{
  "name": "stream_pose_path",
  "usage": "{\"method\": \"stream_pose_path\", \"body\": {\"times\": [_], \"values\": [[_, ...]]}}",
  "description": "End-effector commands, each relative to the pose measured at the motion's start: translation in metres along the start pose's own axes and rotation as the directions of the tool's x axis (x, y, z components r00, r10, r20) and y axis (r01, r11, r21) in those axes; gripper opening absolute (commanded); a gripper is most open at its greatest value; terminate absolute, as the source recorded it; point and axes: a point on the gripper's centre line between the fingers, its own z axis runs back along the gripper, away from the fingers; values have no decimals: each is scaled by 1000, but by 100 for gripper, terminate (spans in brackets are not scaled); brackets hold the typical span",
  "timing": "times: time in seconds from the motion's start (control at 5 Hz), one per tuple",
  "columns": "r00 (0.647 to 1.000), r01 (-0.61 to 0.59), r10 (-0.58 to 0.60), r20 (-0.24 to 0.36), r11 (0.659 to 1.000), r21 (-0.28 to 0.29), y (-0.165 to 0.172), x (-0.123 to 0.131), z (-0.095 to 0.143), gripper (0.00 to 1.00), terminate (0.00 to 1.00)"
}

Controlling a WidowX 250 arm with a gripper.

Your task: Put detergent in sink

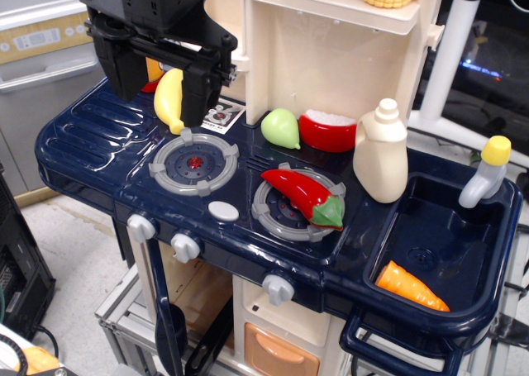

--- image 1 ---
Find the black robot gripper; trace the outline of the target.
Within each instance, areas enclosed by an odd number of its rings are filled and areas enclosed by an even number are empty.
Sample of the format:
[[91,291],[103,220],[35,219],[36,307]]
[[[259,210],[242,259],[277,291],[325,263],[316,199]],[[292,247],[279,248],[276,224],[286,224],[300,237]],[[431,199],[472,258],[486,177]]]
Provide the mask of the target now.
[[235,78],[237,39],[205,11],[206,0],[79,0],[88,35],[114,93],[132,101],[148,83],[145,56],[183,70],[181,120],[198,127]]

